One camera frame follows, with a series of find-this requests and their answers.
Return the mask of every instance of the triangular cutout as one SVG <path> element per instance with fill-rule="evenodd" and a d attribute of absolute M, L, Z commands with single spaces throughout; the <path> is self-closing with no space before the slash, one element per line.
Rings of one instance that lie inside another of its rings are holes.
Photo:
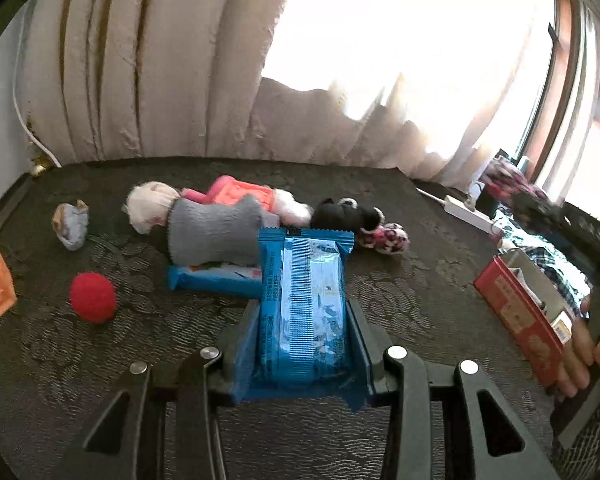
<path fill-rule="evenodd" d="M 491 394 L 486 390 L 478 392 L 478 403 L 489 454 L 502 456 L 522 451 L 525 447 L 524 441 Z"/>
<path fill-rule="evenodd" d="M 85 451 L 106 455 L 117 455 L 120 452 L 129 400 L 127 392 L 120 392 L 110 403 L 85 440 Z"/>

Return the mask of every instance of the white wall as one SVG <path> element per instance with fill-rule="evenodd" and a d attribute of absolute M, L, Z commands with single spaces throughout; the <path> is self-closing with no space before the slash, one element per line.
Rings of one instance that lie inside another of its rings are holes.
<path fill-rule="evenodd" d="M 30 167 L 26 137 L 18 122 L 11 97 L 23 15 L 24 9 L 21 9 L 0 37 L 0 197 Z"/>

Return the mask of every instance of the power cord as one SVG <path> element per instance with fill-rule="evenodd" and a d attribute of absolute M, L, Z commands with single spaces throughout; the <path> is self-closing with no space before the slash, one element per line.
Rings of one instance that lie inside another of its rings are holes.
<path fill-rule="evenodd" d="M 25 124 L 24 120 L 22 119 L 22 114 L 20 113 L 20 107 L 18 106 L 18 99 L 16 98 L 16 83 L 18 81 L 18 62 L 20 60 L 20 49 L 22 48 L 22 38 L 24 36 L 24 22 L 25 22 L 25 18 L 27 16 L 27 10 L 29 9 L 29 3 L 30 3 L 30 0 L 26 3 L 25 10 L 22 15 L 22 22 L 20 23 L 20 37 L 18 38 L 18 49 L 16 51 L 16 63 L 15 63 L 15 67 L 13 70 L 13 82 L 11 85 L 11 96 L 13 97 L 13 107 L 15 108 L 16 114 L 18 115 L 18 120 L 20 121 L 20 126 L 22 126 L 22 129 L 25 131 L 25 133 L 27 134 L 27 136 L 29 137 L 31 142 L 33 142 L 37 147 L 39 147 L 40 150 L 42 150 L 51 159 L 51 161 L 53 162 L 53 164 L 55 165 L 56 168 L 62 168 L 62 166 L 60 165 L 60 162 L 58 162 L 58 159 L 56 158 L 56 156 L 53 153 L 51 153 L 51 150 L 46 148 L 44 146 L 44 144 L 42 144 L 42 142 L 37 140 L 36 136 L 29 130 L 29 128 L 27 128 L 27 125 Z"/>

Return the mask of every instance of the gray knit fabric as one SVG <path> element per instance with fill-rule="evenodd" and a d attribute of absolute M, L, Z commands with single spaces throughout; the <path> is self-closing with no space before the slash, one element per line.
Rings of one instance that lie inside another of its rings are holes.
<path fill-rule="evenodd" d="M 245 195 L 235 205 L 203 205 L 178 199 L 168 221 L 171 260 L 177 266 L 207 262 L 259 265 L 261 227 L 262 206 L 251 195 Z"/>

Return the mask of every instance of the white power strip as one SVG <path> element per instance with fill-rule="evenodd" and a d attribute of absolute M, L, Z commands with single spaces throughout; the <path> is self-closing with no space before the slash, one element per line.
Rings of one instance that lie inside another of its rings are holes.
<path fill-rule="evenodd" d="M 480 211 L 471 211 L 467 209 L 462 202 L 456 200 L 452 196 L 445 196 L 445 211 L 490 235 L 499 235 L 502 232 L 502 229 L 493 225 L 493 220 L 487 215 Z"/>

